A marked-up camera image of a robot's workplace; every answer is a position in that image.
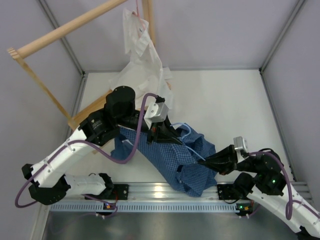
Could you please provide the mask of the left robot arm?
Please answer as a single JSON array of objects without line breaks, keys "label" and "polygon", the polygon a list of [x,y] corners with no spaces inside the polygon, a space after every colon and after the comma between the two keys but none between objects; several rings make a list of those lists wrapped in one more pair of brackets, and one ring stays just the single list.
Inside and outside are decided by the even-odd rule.
[{"label": "left robot arm", "polygon": [[[91,200],[106,200],[114,193],[114,184],[106,173],[72,176],[66,172],[92,150],[97,150],[117,164],[127,163],[135,154],[142,133],[145,143],[182,145],[177,131],[168,118],[165,99],[154,93],[143,96],[140,110],[136,110],[136,93],[129,86],[116,87],[106,98],[104,107],[88,115],[71,136],[54,152],[36,164],[25,164],[21,170],[27,180],[34,203],[52,205],[65,197],[83,195]],[[127,158],[118,160],[101,147],[121,135],[121,127],[135,134],[132,150]]]}]

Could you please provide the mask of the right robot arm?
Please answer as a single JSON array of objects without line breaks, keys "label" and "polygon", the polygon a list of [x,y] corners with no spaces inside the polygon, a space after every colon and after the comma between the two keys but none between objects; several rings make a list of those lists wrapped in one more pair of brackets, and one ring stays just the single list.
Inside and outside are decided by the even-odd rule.
[{"label": "right robot arm", "polygon": [[320,238],[319,211],[294,188],[272,149],[249,152],[230,145],[198,164],[222,175],[240,172],[233,183],[218,186],[220,200],[251,200],[282,220],[299,240]]}]

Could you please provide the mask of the blue checked shirt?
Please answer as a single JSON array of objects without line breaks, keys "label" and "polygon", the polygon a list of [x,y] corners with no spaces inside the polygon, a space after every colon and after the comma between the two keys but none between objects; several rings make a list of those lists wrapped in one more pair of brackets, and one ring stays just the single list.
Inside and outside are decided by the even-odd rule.
[{"label": "blue checked shirt", "polygon": [[[183,125],[177,125],[179,139],[188,133]],[[182,145],[147,143],[147,134],[141,133],[137,151],[160,172],[167,183],[176,191],[191,197],[201,197],[203,191],[216,186],[216,171],[198,164],[200,158],[186,148],[194,149],[204,159],[216,153],[216,147],[205,136],[191,127],[191,134]]]}]

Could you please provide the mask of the blue wire hanger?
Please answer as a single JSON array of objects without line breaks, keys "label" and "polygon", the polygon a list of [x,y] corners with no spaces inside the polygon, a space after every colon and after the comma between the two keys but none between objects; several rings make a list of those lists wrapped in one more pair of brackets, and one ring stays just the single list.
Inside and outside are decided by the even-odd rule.
[{"label": "blue wire hanger", "polygon": [[[184,139],[192,133],[191,127],[187,123],[183,123],[183,122],[172,123],[170,126],[173,127],[173,126],[177,126],[177,125],[185,126],[188,129],[188,133],[180,137],[181,141],[184,142]],[[191,147],[189,147],[187,145],[185,145],[185,147],[188,150],[190,150],[191,152],[193,152],[194,154],[196,154],[200,160],[205,161],[205,159],[199,153],[197,153],[194,149],[192,149]]]}]

